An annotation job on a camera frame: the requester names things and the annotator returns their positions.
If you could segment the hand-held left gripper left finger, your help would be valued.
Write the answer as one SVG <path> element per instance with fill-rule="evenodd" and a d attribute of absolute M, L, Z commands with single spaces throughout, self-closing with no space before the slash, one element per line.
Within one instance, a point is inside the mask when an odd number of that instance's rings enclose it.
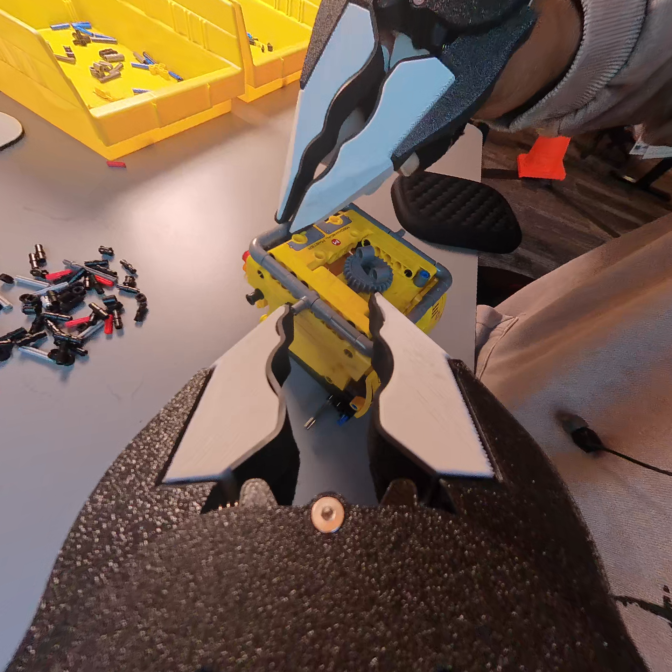
<path fill-rule="evenodd" d="M 284 304 L 216 360 L 161 483 L 217 481 L 280 435 L 291 344 L 292 308 Z"/>

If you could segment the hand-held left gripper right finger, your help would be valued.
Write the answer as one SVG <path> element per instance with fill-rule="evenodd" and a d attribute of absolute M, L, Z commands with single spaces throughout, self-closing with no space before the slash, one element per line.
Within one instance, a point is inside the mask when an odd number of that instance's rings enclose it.
<path fill-rule="evenodd" d="M 431 476 L 494 479 L 448 354 L 381 293 L 369 319 L 378 432 Z"/>

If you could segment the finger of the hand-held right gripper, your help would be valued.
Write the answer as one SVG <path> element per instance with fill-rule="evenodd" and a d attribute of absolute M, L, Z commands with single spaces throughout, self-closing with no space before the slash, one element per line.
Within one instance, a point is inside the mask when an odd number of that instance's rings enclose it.
<path fill-rule="evenodd" d="M 383 82 L 377 106 L 359 133 L 345 141 L 328 170 L 308 187 L 290 232 L 329 217 L 376 191 L 395 171 L 392 156 L 455 76 L 437 58 L 399 61 Z"/>
<path fill-rule="evenodd" d="M 318 165 L 335 149 L 341 128 L 380 74 L 371 4 L 326 3 L 318 11 L 300 79 L 290 148 L 275 219 L 290 223 Z"/>

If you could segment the yellow block toy model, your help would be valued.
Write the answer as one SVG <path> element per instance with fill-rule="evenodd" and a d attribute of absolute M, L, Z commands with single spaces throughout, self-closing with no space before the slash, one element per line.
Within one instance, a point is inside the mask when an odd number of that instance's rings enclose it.
<path fill-rule="evenodd" d="M 259 235 L 242 259 L 253 289 L 248 303 L 269 313 L 302 303 L 290 352 L 329 391 L 340 424 L 365 415 L 380 387 L 371 360 L 370 297 L 381 293 L 430 333 L 452 282 L 441 263 L 355 205 L 303 231 L 278 226 Z"/>

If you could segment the pile of small block pieces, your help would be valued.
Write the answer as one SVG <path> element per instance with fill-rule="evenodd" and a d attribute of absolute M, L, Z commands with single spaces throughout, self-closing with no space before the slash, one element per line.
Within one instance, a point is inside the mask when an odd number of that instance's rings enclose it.
<path fill-rule="evenodd" d="M 1 273 L 1 315 L 14 310 L 28 321 L 1 329 L 2 365 L 18 356 L 71 367 L 89 357 L 95 338 L 122 335 L 125 317 L 140 327 L 149 314 L 137 268 L 117 258 L 113 247 L 101 245 L 93 259 L 49 268 L 45 247 L 36 244 L 28 263 L 24 275 Z"/>

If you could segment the person's right forearm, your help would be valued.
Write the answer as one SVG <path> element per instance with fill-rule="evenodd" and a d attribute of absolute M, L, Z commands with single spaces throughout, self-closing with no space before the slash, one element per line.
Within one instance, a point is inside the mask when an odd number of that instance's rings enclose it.
<path fill-rule="evenodd" d="M 475 120 L 547 137 L 641 125 L 644 142 L 671 146 L 671 2 L 573 2 L 581 33 L 565 73 L 525 109 Z"/>

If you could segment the grey desk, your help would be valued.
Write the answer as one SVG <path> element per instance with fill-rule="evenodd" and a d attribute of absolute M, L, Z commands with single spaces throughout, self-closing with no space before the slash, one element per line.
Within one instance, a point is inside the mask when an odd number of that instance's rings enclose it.
<path fill-rule="evenodd" d="M 1 271 L 111 246 L 139 271 L 148 315 L 97 335 L 71 367 L 1 364 L 1 668 L 99 479 L 197 373 L 255 326 L 242 253 L 273 226 L 298 85 L 123 157 L 104 157 L 1 94 L 24 137 L 1 152 Z"/>

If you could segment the person's right hand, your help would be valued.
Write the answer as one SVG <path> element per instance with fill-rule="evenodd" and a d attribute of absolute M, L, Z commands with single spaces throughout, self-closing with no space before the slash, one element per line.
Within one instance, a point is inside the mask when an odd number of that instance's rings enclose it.
<path fill-rule="evenodd" d="M 470 119 L 495 120 L 547 93 L 578 49 L 582 22 L 573 1 L 377 1 L 376 15 L 455 76 L 395 150 L 405 175 L 435 163 Z"/>

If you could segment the yellow plastic parts bin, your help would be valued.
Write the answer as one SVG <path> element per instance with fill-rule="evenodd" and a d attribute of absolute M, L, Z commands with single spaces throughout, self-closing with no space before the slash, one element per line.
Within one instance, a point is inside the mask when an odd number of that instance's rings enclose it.
<path fill-rule="evenodd" d="M 118 78 L 92 76 L 107 45 L 74 44 L 77 21 L 116 39 Z M 116 159 L 230 111 L 244 32 L 236 1 L 2 1 L 1 92 Z"/>
<path fill-rule="evenodd" d="M 245 75 L 244 102 L 281 89 L 300 78 L 320 1 L 232 1 Z M 247 39 L 251 33 L 270 42 L 274 51 L 260 53 Z"/>

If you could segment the orange traffic cone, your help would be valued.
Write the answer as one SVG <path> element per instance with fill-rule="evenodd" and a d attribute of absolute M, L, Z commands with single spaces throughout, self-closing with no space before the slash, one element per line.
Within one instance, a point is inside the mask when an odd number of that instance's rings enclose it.
<path fill-rule="evenodd" d="M 563 181 L 570 137 L 539 136 L 528 153 L 517 156 L 517 176 L 526 179 Z"/>

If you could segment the black clip microphone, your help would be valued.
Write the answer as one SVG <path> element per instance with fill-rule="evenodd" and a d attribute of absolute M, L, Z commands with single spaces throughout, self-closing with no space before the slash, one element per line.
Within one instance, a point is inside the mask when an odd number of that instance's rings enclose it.
<path fill-rule="evenodd" d="M 563 430 L 569 435 L 573 443 L 584 453 L 596 455 L 599 453 L 610 454 L 616 458 L 625 460 L 636 466 L 640 466 L 660 475 L 671 477 L 671 471 L 647 464 L 641 460 L 608 448 L 601 440 L 599 435 L 592 430 L 587 422 L 576 414 L 567 411 L 558 411 L 556 419 Z"/>

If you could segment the beige hoodie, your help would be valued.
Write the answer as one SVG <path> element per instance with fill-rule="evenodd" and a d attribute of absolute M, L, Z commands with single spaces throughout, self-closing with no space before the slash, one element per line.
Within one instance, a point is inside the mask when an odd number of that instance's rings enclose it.
<path fill-rule="evenodd" d="M 671 670 L 671 215 L 613 239 L 476 313 L 476 376 L 571 492 L 651 671 Z"/>

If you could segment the heap of blue grey pins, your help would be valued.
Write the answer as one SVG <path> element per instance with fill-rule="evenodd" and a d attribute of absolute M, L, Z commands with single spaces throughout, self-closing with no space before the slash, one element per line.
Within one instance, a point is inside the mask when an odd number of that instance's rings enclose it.
<path fill-rule="evenodd" d="M 156 93 L 184 80 L 171 64 L 131 49 L 89 21 L 54 23 L 39 33 L 90 108 Z"/>

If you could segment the white book stand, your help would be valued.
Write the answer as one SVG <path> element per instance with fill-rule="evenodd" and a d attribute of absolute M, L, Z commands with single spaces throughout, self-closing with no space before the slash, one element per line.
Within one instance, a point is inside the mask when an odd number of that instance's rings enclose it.
<path fill-rule="evenodd" d="M 0 123 L 1 123 L 1 146 L 0 149 L 3 151 L 6 148 L 9 148 L 24 137 L 25 130 L 21 122 L 8 113 L 0 113 Z"/>

